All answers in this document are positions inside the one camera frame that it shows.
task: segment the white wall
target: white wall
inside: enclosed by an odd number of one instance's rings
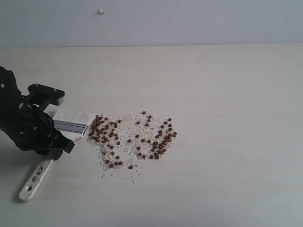
[[[302,22],[303,0],[0,0],[0,47],[302,42]]]

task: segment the white tabletop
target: white tabletop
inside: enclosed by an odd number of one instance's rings
[[[63,108],[173,118],[178,139],[136,183],[86,140],[17,200],[40,156],[0,133],[0,226],[297,227],[303,223],[303,44],[2,49],[19,89]]]

